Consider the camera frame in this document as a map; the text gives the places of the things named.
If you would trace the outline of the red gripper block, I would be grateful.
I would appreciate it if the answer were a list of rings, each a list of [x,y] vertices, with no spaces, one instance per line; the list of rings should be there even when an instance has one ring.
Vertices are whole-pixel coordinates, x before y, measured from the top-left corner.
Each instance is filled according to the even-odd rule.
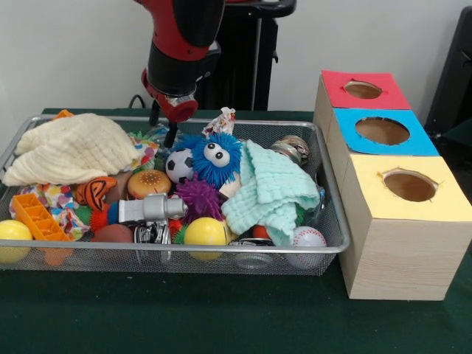
[[[169,96],[154,88],[148,80],[148,71],[142,72],[142,84],[148,94],[153,98],[150,109],[149,125],[157,125],[159,115],[163,115],[169,121],[168,132],[164,139],[165,147],[172,147],[178,132],[177,122],[188,120],[198,109],[198,102],[195,99],[194,91],[183,96]]]

